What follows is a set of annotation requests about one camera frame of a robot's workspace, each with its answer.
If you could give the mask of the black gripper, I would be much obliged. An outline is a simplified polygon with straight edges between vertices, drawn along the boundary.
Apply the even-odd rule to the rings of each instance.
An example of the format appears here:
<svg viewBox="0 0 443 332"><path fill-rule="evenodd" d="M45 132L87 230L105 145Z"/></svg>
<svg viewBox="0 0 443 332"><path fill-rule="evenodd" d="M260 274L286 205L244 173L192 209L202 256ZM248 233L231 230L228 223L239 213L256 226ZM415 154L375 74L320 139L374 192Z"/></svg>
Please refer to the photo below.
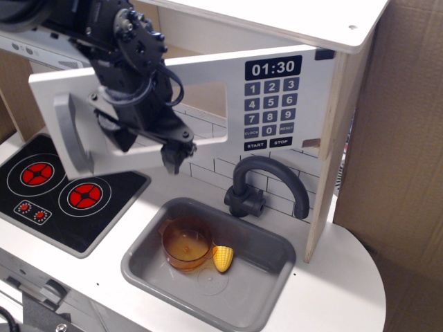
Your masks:
<svg viewBox="0 0 443 332"><path fill-rule="evenodd" d="M173 90L169 82L150 82L134 93L100 86L98 96L116 113L111 116L96 108L98 124L122 152L128 152L138 136L144 136L163 145L161 156L166 170L178 174L183 161L197 150L192 130L172 109Z"/></svg>

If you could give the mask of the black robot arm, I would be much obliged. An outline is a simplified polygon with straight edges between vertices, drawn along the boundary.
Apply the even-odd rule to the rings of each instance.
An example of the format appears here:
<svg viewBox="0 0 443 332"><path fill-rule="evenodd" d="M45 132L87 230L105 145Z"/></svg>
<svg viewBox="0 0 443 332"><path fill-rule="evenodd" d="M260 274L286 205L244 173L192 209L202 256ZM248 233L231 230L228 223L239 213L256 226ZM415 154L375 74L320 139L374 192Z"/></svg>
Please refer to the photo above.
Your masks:
<svg viewBox="0 0 443 332"><path fill-rule="evenodd" d="M94 113L103 134L122 152L144 136L162 144L163 164L178 174L196 150L192 130L173 111L184 92L181 80L165 65L164 36L128 1L2 1L1 30L10 33L49 30L68 37L92 65L98 95L116 112Z"/></svg>

